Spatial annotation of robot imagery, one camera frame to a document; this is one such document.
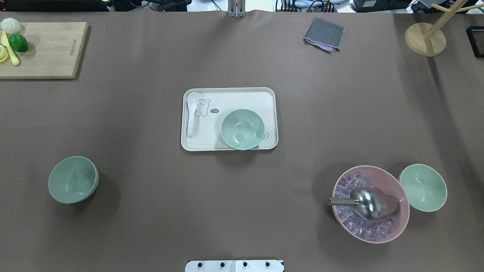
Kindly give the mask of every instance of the bowl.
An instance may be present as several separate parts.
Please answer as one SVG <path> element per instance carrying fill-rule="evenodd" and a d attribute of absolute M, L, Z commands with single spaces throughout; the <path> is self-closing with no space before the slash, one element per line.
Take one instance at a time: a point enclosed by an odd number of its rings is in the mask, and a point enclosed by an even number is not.
<path fill-rule="evenodd" d="M 60 203 L 85 200 L 99 183 L 99 172 L 88 158 L 73 156 L 58 163 L 49 176 L 50 195 Z"/>
<path fill-rule="evenodd" d="M 414 164 L 398 177 L 410 205 L 423 212 L 435 212 L 447 200 L 447 186 L 442 176 L 432 167 Z"/>
<path fill-rule="evenodd" d="M 344 172 L 341 177 L 339 177 L 338 181 L 336 182 L 336 185 L 334 186 L 333 189 L 333 194 L 332 197 L 341 197 L 341 198 L 349 198 L 349 193 L 346 196 L 340 195 L 339 194 L 339 188 L 341 188 L 341 181 L 344 181 L 345 179 L 348 179 L 347 177 L 351 175 L 356 177 L 357 175 L 366 177 L 369 181 L 371 186 L 365 185 L 365 181 L 363 183 L 360 183 L 360 185 L 357 185 L 356 187 L 359 186 L 364 186 L 364 187 L 371 187 L 374 190 L 380 191 L 382 193 L 385 193 L 387 195 L 393 196 L 398 200 L 399 204 L 399 210 L 397 214 L 391 219 L 391 227 L 392 230 L 391 232 L 387 233 L 385 237 L 379 237 L 376 239 L 363 239 L 360 238 L 356 233 L 354 233 L 354 229 L 352 229 L 352 224 L 348 223 L 347 218 L 345 219 L 344 217 L 340 218 L 338 216 L 337 212 L 337 207 L 342 207 L 342 206 L 332 206 L 334 216 L 336 217 L 338 223 L 352 236 L 355 238 L 368 242 L 368 243 L 386 243 L 390 242 L 394 239 L 396 239 L 402 232 L 405 230 L 408 224 L 408 219 L 410 217 L 410 205 L 408 203 L 407 196 L 405 194 L 405 191 L 403 190 L 402 186 L 400 186 L 400 183 L 398 180 L 392 176 L 390 173 L 387 171 L 375 167 L 375 166 L 356 166 L 353 167 L 346 172 Z"/>
<path fill-rule="evenodd" d="M 238 109 L 224 118 L 221 131 L 228 145 L 238 150 L 249 150 L 262 141 L 266 128 L 257 113 Z"/>

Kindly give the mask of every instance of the green lime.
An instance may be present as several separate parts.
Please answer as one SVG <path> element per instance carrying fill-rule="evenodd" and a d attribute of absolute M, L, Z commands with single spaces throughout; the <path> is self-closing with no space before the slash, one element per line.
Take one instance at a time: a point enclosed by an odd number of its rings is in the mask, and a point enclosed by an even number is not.
<path fill-rule="evenodd" d="M 29 44 L 24 36 L 20 34 L 12 34 L 8 37 L 8 43 L 12 47 L 14 51 L 17 52 L 26 52 L 29 48 Z"/>

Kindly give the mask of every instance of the metal scoop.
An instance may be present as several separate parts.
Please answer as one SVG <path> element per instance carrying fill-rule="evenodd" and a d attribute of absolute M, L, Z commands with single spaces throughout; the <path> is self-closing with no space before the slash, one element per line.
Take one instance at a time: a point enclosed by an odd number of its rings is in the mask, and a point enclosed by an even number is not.
<path fill-rule="evenodd" d="M 398 199 L 382 192 L 366 187 L 358 187 L 351 191 L 348 198 L 332 198 L 326 200 L 328 206 L 355 206 L 356 212 L 370 221 L 381 221 L 394 216 L 400 209 Z"/>

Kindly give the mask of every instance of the yellow knife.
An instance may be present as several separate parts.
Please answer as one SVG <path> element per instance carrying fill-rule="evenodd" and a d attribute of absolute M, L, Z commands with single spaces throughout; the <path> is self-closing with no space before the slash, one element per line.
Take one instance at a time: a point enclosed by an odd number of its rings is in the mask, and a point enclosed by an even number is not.
<path fill-rule="evenodd" d="M 8 54 L 10 55 L 10 60 L 12 61 L 12 64 L 15 66 L 19 65 L 20 61 L 18 60 L 15 52 L 10 47 L 10 43 L 8 42 L 8 39 L 7 39 L 7 33 L 5 33 L 5 31 L 1 32 L 1 43 L 7 47 Z"/>

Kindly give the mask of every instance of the wooden stand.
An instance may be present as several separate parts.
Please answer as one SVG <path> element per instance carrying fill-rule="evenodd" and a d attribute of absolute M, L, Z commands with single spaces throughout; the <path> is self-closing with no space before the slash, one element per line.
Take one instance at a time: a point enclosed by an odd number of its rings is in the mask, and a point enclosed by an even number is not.
<path fill-rule="evenodd" d="M 434 25 L 417 23 L 407 28 L 405 31 L 405 42 L 407 42 L 410 49 L 415 53 L 426 57 L 435 57 L 442 53 L 446 45 L 446 40 L 445 35 L 440 31 L 440 28 L 442 28 L 455 13 L 484 6 L 484 4 L 480 4 L 461 8 L 466 2 L 467 0 L 457 0 L 450 9 L 432 4 L 432 7 L 445 12 L 445 14 L 442 15 Z"/>

